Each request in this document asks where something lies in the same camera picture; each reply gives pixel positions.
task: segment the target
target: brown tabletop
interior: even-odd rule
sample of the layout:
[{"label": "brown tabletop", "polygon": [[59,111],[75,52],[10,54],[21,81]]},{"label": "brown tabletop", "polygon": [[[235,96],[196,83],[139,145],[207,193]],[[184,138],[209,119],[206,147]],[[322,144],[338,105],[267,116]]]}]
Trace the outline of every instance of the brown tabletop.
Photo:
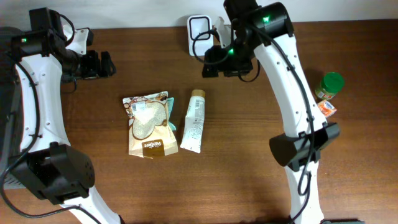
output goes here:
[{"label": "brown tabletop", "polygon": [[[340,137],[322,151],[318,171],[326,219],[367,224],[398,220],[398,21],[295,23],[298,54],[313,87],[326,72],[340,72],[343,91],[331,102]],[[78,82],[62,95],[68,138],[91,157],[96,188],[126,223],[239,223],[285,218],[290,193],[269,139],[282,134],[282,118],[266,74],[253,83],[201,77],[187,53],[186,28],[94,30],[91,49],[107,50],[118,72]],[[206,91],[201,153],[180,149],[161,159],[127,153],[122,98],[168,90],[182,138],[194,88]],[[8,190],[23,211],[56,208],[29,191]],[[65,212],[29,220],[0,203],[1,223],[78,223]]]}]

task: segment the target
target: green indicator light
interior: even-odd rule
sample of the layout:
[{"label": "green indicator light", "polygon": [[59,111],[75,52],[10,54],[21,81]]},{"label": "green indicator light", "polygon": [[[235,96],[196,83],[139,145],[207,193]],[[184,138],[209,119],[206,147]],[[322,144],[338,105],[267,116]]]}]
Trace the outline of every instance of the green indicator light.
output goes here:
[{"label": "green indicator light", "polygon": [[269,16],[262,18],[265,23],[269,23]]}]

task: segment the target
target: jar with green lid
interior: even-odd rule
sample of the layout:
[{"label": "jar with green lid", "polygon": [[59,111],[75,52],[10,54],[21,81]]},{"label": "jar with green lid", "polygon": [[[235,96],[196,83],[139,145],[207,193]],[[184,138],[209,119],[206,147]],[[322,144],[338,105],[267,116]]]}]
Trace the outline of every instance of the jar with green lid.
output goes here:
[{"label": "jar with green lid", "polygon": [[315,90],[319,99],[330,100],[344,87],[344,78],[336,72],[330,72],[323,77],[322,82]]}]

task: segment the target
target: green lid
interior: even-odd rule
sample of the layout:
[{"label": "green lid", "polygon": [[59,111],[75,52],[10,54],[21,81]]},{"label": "green lid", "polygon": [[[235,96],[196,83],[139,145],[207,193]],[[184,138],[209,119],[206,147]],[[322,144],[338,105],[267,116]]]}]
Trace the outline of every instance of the green lid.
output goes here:
[{"label": "green lid", "polygon": [[338,93],[344,87],[344,78],[336,72],[329,72],[323,77],[322,88],[329,93]]}]

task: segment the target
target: teal package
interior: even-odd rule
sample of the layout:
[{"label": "teal package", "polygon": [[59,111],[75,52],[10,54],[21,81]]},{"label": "teal package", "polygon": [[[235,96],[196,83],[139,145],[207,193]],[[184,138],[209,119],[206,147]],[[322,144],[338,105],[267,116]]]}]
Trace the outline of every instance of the teal package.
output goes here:
[{"label": "teal package", "polygon": [[[169,109],[169,119],[170,119],[170,115],[172,114],[172,110],[173,110],[173,104],[174,104],[174,97],[168,98],[167,99],[167,107]],[[171,128],[172,131],[176,131],[177,128],[175,127],[174,124],[172,124],[169,120],[169,126]]]}]

